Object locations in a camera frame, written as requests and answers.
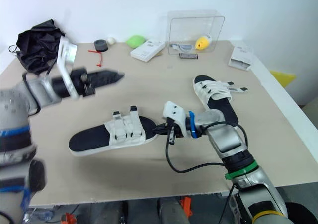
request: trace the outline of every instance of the small white box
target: small white box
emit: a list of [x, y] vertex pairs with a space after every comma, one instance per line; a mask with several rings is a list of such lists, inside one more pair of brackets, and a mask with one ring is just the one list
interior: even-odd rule
[[229, 66], [249, 70], [253, 64], [253, 49], [251, 47], [235, 46], [229, 61]]
[[148, 62], [154, 55], [165, 47], [165, 42], [148, 40], [130, 52], [130, 56]]

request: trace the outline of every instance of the black folded umbrella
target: black folded umbrella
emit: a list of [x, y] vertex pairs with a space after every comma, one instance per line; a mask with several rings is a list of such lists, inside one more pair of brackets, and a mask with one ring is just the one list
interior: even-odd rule
[[16, 45], [20, 51], [11, 52], [16, 53], [28, 72], [39, 75], [50, 68], [48, 61], [56, 59], [61, 36], [64, 33], [50, 19], [19, 34]]

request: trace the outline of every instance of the yellow band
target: yellow band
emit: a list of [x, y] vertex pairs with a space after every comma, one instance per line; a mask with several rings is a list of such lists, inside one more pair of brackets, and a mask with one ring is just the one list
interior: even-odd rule
[[260, 218], [261, 216], [268, 215], [268, 214], [275, 214], [275, 215], [284, 216], [281, 212], [274, 211], [274, 210], [267, 210], [267, 211], [263, 211], [263, 212], [256, 214], [253, 217], [252, 223], [254, 223], [256, 221], [256, 219]]

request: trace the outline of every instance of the small white ball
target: small white ball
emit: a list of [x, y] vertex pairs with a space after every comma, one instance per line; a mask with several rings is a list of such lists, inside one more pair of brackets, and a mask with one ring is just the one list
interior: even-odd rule
[[109, 45], [113, 45], [113, 44], [116, 42], [113, 37], [108, 37], [108, 38], [106, 39], [106, 41], [107, 41], [107, 43], [108, 43]]

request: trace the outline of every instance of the wooden table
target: wooden table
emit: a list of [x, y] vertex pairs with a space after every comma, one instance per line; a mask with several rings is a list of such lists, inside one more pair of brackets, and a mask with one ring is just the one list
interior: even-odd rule
[[[36, 157], [45, 160], [47, 169], [47, 186], [34, 196], [32, 205], [228, 190], [231, 183], [225, 181], [223, 167], [204, 167], [187, 174], [172, 171], [164, 155], [165, 136], [148, 144], [88, 157], [74, 157], [69, 152], [73, 134], [110, 120], [113, 111], [128, 114], [131, 105], [137, 105], [140, 115], [157, 124], [164, 122], [162, 111], [168, 100], [186, 111], [204, 111], [192, 88], [197, 75], [248, 87], [246, 93], [234, 93], [231, 104], [247, 131], [250, 152], [275, 186], [318, 181], [318, 164], [254, 73], [227, 66], [233, 49], [230, 42], [220, 41], [214, 52], [200, 53], [198, 60], [182, 60], [164, 50], [162, 56], [148, 63], [133, 59], [130, 48], [118, 43], [103, 53], [102, 68], [96, 66], [99, 56], [88, 49], [93, 45], [78, 45], [74, 67], [87, 67], [90, 72], [110, 68], [124, 72], [125, 77], [115, 85], [97, 89], [96, 96], [65, 99], [30, 118], [33, 141], [38, 145]], [[0, 87], [14, 86], [21, 81], [23, 72], [15, 59], [0, 76]], [[207, 137], [177, 139], [170, 154], [180, 169], [219, 161]]]

